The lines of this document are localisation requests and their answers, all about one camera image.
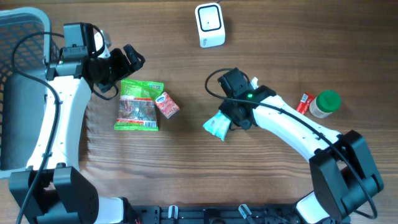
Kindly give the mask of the teal packet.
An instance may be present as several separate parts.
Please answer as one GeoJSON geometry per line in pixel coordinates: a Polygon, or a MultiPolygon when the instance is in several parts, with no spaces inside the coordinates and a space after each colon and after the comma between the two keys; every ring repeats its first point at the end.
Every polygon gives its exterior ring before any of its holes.
{"type": "MultiPolygon", "coordinates": [[[[240,97],[237,98],[228,98],[225,94],[225,96],[218,95],[214,92],[212,92],[209,87],[208,87],[208,82],[210,81],[210,77],[208,77],[205,80],[205,90],[211,95],[214,96],[215,98],[221,99],[221,100],[231,100],[235,101],[238,103],[248,103],[248,104],[253,104],[254,99],[255,99],[255,93],[254,89],[252,91],[248,91],[241,95],[240,97]]],[[[212,135],[220,138],[222,141],[224,141],[225,136],[229,130],[231,130],[232,125],[235,125],[228,117],[226,117],[219,109],[218,112],[210,118],[204,125],[204,129],[211,133],[212,135]]]]}

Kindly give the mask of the red stick packet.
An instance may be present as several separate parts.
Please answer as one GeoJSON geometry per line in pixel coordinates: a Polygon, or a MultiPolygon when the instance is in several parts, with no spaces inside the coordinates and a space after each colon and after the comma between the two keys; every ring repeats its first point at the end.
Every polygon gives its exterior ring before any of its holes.
{"type": "Polygon", "coordinates": [[[315,99],[315,97],[307,92],[304,92],[302,95],[302,98],[298,104],[298,106],[296,107],[296,110],[300,113],[300,114],[305,114],[309,107],[310,107],[310,103],[315,99]]]}

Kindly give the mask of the green lid jar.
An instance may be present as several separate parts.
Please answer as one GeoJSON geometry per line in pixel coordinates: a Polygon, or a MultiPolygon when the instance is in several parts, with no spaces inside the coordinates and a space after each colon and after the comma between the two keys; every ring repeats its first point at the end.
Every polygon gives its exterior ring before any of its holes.
{"type": "Polygon", "coordinates": [[[333,90],[321,92],[311,103],[310,112],[316,118],[326,118],[341,106],[341,98],[333,90]]]}

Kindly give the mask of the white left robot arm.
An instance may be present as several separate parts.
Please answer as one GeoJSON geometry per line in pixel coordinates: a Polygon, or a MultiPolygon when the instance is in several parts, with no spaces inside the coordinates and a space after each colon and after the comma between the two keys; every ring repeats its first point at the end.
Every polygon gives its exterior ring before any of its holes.
{"type": "Polygon", "coordinates": [[[67,47],[47,65],[44,119],[26,169],[14,172],[9,190],[20,207],[17,220],[29,223],[139,223],[124,197],[102,197],[78,170],[83,116],[93,87],[108,91],[138,71],[144,57],[131,45],[94,51],[67,47]]]}

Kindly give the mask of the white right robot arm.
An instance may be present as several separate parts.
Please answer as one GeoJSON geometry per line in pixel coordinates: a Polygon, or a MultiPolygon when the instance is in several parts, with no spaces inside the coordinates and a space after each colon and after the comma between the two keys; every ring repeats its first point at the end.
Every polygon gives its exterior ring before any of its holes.
{"type": "Polygon", "coordinates": [[[373,197],[384,183],[362,135],[341,134],[311,121],[266,86],[221,87],[223,115],[243,129],[255,125],[270,131],[308,162],[313,190],[293,208],[302,222],[341,223],[352,213],[377,218],[373,197]]]}

